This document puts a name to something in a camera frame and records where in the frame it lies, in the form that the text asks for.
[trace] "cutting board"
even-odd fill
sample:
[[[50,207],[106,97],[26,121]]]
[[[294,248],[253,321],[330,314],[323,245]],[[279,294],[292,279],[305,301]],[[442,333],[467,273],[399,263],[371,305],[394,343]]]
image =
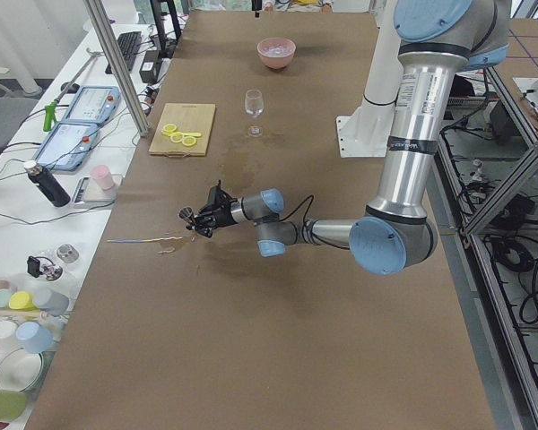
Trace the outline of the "cutting board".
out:
[[[166,103],[150,145],[150,154],[204,156],[207,153],[214,116],[214,104]],[[175,124],[182,133],[201,133],[202,136],[197,138],[194,146],[187,147],[181,143],[174,143],[168,136],[161,134],[165,124]]]

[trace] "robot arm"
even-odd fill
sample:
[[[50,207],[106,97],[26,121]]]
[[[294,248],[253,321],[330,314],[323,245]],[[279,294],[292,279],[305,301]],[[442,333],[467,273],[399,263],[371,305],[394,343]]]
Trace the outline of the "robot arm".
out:
[[[337,245],[350,248],[363,268],[377,274],[396,273],[426,260],[438,235],[427,220],[422,196],[452,81],[457,72],[504,59],[509,12],[510,0],[398,1],[394,23],[402,39],[398,58],[403,79],[377,197],[367,204],[363,218],[280,222],[283,204],[277,190],[238,200],[218,184],[210,202],[215,202],[212,193],[223,201],[216,208],[223,213],[217,216],[221,223],[205,206],[187,227],[212,233],[252,220],[263,256],[282,254],[286,245],[296,243]]]

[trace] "black keyboard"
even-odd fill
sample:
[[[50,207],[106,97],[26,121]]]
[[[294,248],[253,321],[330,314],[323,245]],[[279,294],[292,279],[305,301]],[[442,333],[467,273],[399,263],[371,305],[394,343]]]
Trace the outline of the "black keyboard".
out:
[[[128,33],[122,33],[117,38],[117,45],[119,50],[126,60],[127,70],[129,72],[134,68],[135,56],[137,55],[137,50],[142,43],[142,32],[141,31],[130,31]],[[111,66],[108,64],[106,67],[106,74],[111,74]]]

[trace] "white table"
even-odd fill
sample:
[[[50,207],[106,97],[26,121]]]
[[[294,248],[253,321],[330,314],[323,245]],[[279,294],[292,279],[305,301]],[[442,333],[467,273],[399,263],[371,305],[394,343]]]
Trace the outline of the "white table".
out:
[[[142,32],[143,42],[148,40],[150,34],[150,26],[148,25],[114,25],[116,36],[122,32],[133,30]],[[149,46],[150,44],[143,44],[140,51],[144,51]],[[69,81],[75,72],[82,67],[88,59],[87,47],[94,51],[101,50],[100,43],[93,30],[88,33],[75,50],[64,68],[44,93],[34,111],[38,111],[51,103],[59,94],[61,85]],[[143,53],[140,53],[130,73],[138,93],[141,93],[146,87],[138,73],[142,60]],[[99,57],[84,71],[77,83],[80,85],[117,85],[114,75],[104,73],[107,63],[104,56]],[[69,104],[73,96],[72,94],[65,95],[59,104]],[[127,112],[126,104],[121,100],[115,114],[112,116],[113,119],[100,130],[99,139],[103,138],[103,142],[91,152],[89,158],[71,174],[55,174],[60,184],[70,195],[74,193],[80,178],[88,176],[91,168],[96,165],[105,164],[109,166],[112,173],[126,176],[127,168],[134,155],[135,144],[139,139],[135,124]],[[64,110],[62,108],[56,112],[58,119],[63,114]],[[47,135],[42,131],[43,120],[44,113],[42,112],[26,121],[12,138],[11,143],[42,142]],[[0,172],[0,178],[22,173],[0,181],[1,213],[27,221],[37,221],[53,219],[76,211],[71,204],[63,208],[54,207],[23,173],[22,164],[16,161],[9,162],[11,159],[32,159],[37,148],[37,146],[29,144],[16,145],[0,156],[0,170],[5,163],[8,163],[4,171]],[[44,250],[56,249],[62,244],[72,244],[80,253],[79,260],[70,266],[70,272],[75,277],[76,287],[79,290],[108,221],[110,209],[111,207],[89,211],[34,226],[23,225],[21,222],[0,217],[0,278],[12,280],[18,289],[27,289],[30,285],[35,285],[36,282],[30,275],[25,273],[28,256],[39,254]],[[0,350],[0,359],[3,356],[4,352]],[[24,428],[30,413],[31,404],[24,414],[7,428]]]

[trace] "small glass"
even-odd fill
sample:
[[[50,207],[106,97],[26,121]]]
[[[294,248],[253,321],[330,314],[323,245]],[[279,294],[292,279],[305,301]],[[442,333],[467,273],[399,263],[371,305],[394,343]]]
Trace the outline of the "small glass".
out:
[[[245,93],[245,111],[257,119],[263,113],[264,102],[263,94],[260,90],[248,90]],[[263,135],[263,129],[259,125],[251,125],[247,131],[247,134],[252,137],[259,137]]]

